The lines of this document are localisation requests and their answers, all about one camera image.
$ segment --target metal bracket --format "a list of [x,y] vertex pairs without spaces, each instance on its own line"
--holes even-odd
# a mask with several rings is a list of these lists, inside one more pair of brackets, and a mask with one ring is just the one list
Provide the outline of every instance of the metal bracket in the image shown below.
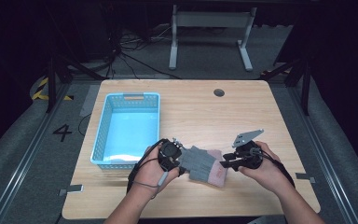
[[310,177],[307,174],[301,174],[301,173],[296,173],[296,178],[297,179],[308,179],[310,181],[311,184],[315,184],[316,180],[314,177]]
[[71,185],[68,187],[68,189],[60,189],[58,191],[58,196],[61,197],[68,193],[79,193],[79,192],[83,192],[83,185]]
[[249,133],[240,133],[237,135],[237,138],[235,139],[234,143],[232,144],[232,147],[240,147],[245,145],[246,143],[252,141],[254,138],[256,138],[258,135],[263,133],[263,129],[259,129],[253,132]]

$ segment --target blue plastic basket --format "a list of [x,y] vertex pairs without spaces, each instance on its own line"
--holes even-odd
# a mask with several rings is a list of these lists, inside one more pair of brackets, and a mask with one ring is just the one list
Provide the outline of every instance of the blue plastic basket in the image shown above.
[[101,169],[132,169],[147,147],[158,141],[159,94],[106,95],[91,162]]

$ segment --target printed number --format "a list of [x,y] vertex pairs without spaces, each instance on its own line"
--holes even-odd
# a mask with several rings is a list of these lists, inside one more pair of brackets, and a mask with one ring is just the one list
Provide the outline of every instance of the printed number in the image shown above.
[[63,142],[63,140],[65,139],[65,136],[69,133],[72,133],[72,132],[68,132],[68,129],[69,129],[69,125],[64,124],[64,125],[62,125],[61,128],[54,131],[54,134],[62,134],[61,142]]

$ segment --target metal frame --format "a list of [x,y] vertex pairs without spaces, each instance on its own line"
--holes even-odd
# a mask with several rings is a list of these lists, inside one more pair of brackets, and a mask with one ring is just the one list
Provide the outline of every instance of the metal frame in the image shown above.
[[7,213],[8,208],[13,202],[14,197],[16,196],[17,192],[21,187],[22,181],[24,180],[29,169],[31,168],[31,165],[34,161],[34,157],[36,156],[39,149],[41,148],[42,140],[46,134],[47,128],[51,123],[51,120],[54,118],[68,90],[69,90],[69,84],[63,84],[60,87],[58,91],[57,101],[54,102],[49,113],[46,113],[45,116],[43,117],[43,120],[39,128],[35,132],[32,142],[28,146],[25,154],[22,156],[20,164],[18,165],[16,171],[11,176],[10,181],[7,183],[7,187],[0,198],[0,223],[3,222],[3,219]]
[[249,34],[255,19],[256,7],[252,7],[250,12],[192,12],[178,11],[177,6],[173,6],[172,11],[172,45],[169,68],[176,69],[178,39],[177,27],[231,27],[244,28],[243,39],[238,40],[238,48],[242,57],[246,71],[253,71],[251,60],[246,50]]
[[351,205],[351,202],[345,192],[342,181],[339,179],[332,162],[327,156],[326,150],[316,133],[310,117],[308,114],[305,114],[302,110],[302,102],[300,102],[300,97],[298,92],[294,87],[288,88],[290,98],[295,103],[295,108],[297,113],[300,115],[303,125],[306,127],[308,135],[313,144],[313,152],[321,166],[322,171],[324,172],[324,177],[330,187],[331,192],[336,199],[339,210],[341,211],[342,216],[345,219],[345,223],[358,223],[358,217]]

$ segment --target human arm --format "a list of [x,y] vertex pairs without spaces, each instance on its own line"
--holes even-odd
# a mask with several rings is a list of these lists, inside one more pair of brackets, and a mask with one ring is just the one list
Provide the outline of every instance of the human arm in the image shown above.
[[152,151],[141,164],[142,167],[138,171],[130,191],[104,224],[137,223],[147,203],[179,175],[179,168],[174,168],[168,172],[167,178],[160,188],[150,187],[156,186],[164,175],[164,171],[159,166],[157,160],[158,150],[160,148],[161,145],[158,145],[154,149],[151,149]]
[[[266,143],[256,142],[272,159],[280,161]],[[324,223],[283,173],[270,160],[263,160],[258,169],[240,166],[239,171],[257,181],[262,187],[277,195],[288,223]]]

